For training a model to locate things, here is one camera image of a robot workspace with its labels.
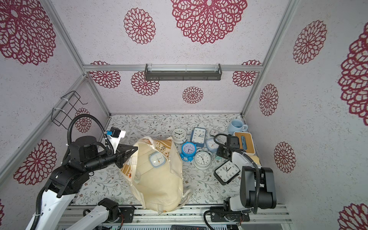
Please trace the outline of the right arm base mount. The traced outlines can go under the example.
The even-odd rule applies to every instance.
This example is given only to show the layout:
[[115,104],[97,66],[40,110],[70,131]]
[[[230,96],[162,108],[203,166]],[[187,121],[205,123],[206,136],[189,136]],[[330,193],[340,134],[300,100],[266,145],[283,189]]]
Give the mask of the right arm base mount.
[[210,207],[212,222],[248,222],[249,213],[245,211],[226,211],[223,207]]

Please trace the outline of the bright blue round alarm clock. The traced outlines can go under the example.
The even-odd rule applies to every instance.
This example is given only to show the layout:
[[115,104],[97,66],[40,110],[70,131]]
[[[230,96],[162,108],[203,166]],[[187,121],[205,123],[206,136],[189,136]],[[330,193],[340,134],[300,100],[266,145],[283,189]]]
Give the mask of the bright blue round alarm clock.
[[191,142],[186,142],[182,145],[182,151],[180,157],[184,162],[191,162],[196,154],[196,144]]

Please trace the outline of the black square alarm clock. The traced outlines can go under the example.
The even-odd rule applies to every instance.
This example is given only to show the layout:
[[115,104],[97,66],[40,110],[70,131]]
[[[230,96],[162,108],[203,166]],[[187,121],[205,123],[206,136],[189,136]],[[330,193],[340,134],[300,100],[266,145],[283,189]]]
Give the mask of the black square alarm clock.
[[229,184],[239,173],[240,169],[232,161],[226,161],[214,171],[214,176],[224,186]]

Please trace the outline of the light blue square alarm clock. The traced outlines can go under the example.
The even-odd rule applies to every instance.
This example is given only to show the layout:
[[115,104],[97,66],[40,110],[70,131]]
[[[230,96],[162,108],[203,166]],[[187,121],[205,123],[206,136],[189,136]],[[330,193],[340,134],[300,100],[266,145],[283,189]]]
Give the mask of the light blue square alarm clock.
[[206,148],[210,152],[216,152],[219,148],[219,145],[214,141],[214,138],[211,138],[206,140]]

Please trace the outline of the small grey alarm clock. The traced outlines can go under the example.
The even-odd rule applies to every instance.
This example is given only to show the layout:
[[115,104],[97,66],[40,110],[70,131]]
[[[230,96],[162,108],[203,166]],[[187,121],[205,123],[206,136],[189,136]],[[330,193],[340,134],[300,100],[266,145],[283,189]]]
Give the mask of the small grey alarm clock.
[[212,136],[212,137],[216,136],[219,133],[220,133],[220,131],[217,130],[217,129],[211,129],[210,132],[209,132],[210,136]]

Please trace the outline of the dark blue square alarm clock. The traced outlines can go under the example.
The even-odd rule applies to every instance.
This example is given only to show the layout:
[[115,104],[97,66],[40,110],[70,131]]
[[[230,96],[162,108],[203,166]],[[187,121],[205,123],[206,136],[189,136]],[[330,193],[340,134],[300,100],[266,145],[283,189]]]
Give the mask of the dark blue square alarm clock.
[[201,127],[195,127],[192,130],[190,142],[195,144],[199,148],[203,148],[206,142],[206,129]]

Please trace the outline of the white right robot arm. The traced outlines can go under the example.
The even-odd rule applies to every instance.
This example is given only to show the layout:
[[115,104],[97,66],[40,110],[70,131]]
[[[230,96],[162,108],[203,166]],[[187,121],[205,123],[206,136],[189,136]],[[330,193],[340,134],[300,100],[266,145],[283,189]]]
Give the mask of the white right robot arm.
[[273,170],[259,166],[240,149],[236,136],[217,134],[214,142],[218,145],[217,155],[228,159],[214,170],[215,178],[224,186],[237,176],[240,177],[239,194],[224,200],[224,211],[257,214],[259,209],[274,209],[277,195]]

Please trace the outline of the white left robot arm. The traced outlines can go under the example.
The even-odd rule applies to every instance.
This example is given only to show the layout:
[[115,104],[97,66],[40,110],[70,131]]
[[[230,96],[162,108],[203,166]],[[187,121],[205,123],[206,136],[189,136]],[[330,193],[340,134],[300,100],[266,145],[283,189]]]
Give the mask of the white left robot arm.
[[55,169],[36,199],[35,213],[28,230],[54,230],[70,202],[90,179],[90,173],[112,164],[122,168],[138,150],[136,146],[118,144],[116,148],[98,148],[102,143],[93,136],[83,136],[68,144],[70,159]]

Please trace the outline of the cream printed canvas bag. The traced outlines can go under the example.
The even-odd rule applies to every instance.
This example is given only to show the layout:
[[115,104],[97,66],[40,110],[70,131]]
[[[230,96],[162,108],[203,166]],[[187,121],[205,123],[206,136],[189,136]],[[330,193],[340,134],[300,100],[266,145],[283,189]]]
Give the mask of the cream printed canvas bag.
[[[184,187],[183,160],[172,138],[154,140],[145,136],[135,146],[138,150],[120,170],[134,197],[145,209],[158,213],[186,205],[193,190]],[[156,151],[166,157],[159,168],[153,168],[149,161],[149,155]]]

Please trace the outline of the white teal square alarm clock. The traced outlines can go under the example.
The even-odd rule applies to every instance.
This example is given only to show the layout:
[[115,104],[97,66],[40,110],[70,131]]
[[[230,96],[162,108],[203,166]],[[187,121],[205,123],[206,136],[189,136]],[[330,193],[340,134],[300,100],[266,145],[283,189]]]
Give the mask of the white teal square alarm clock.
[[166,163],[166,157],[162,153],[156,151],[149,155],[149,162],[153,168],[159,168]]

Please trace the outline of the white round alarm clock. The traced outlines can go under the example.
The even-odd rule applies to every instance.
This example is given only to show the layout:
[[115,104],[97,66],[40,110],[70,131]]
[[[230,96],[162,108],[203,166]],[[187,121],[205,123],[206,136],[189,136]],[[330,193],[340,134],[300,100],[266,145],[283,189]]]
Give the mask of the white round alarm clock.
[[173,139],[173,142],[176,143],[176,144],[183,144],[183,143],[185,143],[186,142],[186,138],[187,138],[187,133],[182,128],[176,128],[172,132],[172,139]]

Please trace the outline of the silver round alarm clock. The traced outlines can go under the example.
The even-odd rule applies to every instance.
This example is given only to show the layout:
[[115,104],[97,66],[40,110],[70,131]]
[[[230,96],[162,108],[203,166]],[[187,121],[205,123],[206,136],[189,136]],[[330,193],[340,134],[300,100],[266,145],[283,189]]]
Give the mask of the silver round alarm clock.
[[194,157],[194,166],[199,170],[206,170],[211,165],[211,156],[205,151],[196,153]]

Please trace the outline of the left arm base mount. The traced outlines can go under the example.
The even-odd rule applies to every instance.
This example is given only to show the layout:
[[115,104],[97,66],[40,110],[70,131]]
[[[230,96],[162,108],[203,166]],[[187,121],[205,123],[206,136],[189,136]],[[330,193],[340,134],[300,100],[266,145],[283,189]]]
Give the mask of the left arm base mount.
[[107,220],[102,224],[132,223],[135,210],[134,206],[108,208]]

